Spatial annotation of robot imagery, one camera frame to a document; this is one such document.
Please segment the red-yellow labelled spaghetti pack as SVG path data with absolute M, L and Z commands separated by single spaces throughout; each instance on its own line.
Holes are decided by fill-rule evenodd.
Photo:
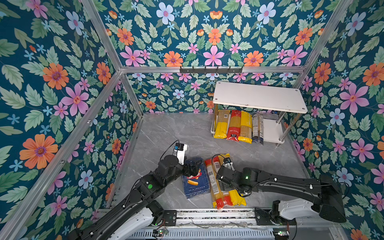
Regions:
M 215 167 L 212 159 L 205 160 L 205 165 L 208 171 L 209 182 L 211 186 L 211 195 L 213 200 L 213 207 L 220 210 L 225 206 L 225 198 L 220 189 L 219 182 L 216 179 Z

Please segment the red spaghetti pack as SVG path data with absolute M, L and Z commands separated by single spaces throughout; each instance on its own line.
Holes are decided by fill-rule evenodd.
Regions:
M 239 142 L 241 131 L 241 111 L 233 110 L 231 112 L 230 124 L 227 132 L 227 140 Z

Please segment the narrow yellow spaghetti pack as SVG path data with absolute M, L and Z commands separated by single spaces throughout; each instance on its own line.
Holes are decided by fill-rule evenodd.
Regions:
M 252 144 L 253 118 L 250 113 L 241 111 L 240 135 L 239 141 Z

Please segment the wide yellow spaghetti pack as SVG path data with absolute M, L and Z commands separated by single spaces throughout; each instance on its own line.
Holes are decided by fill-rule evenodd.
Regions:
M 229 128 L 230 110 L 219 110 L 216 121 L 215 139 L 226 139 Z

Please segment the white-label clear spaghetti pack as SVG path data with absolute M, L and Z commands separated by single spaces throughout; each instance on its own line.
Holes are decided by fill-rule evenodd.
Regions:
M 264 144 L 264 118 L 261 114 L 255 114 L 252 118 L 252 141 L 254 143 Z

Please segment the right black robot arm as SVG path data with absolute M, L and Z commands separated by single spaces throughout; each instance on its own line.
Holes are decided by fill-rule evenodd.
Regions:
M 235 188 L 248 197 L 252 192 L 271 192 L 296 197 L 312 203 L 310 209 L 327 221 L 345 223 L 342 191 L 339 184 L 328 176 L 317 179 L 301 179 L 271 174 L 255 168 L 243 168 L 241 172 L 220 167 L 216 179 Z

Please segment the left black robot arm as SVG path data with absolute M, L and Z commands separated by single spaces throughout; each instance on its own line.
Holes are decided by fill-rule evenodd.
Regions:
M 73 230 L 69 240 L 124 240 L 151 224 L 159 224 L 164 209 L 156 198 L 180 176 L 191 177 L 201 173 L 203 162 L 180 164 L 176 156 L 161 159 L 158 167 L 141 177 L 130 193 L 103 217 L 83 230 Z

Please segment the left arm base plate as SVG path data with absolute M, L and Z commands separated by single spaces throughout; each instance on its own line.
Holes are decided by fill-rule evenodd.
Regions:
M 175 226 L 177 222 L 177 210 L 165 210 L 156 218 L 155 226 Z

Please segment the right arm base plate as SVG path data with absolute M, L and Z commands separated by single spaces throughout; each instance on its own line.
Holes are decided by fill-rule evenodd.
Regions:
M 255 219 L 259 226 L 295 226 L 296 220 L 287 220 L 280 216 L 278 210 L 254 208 Z

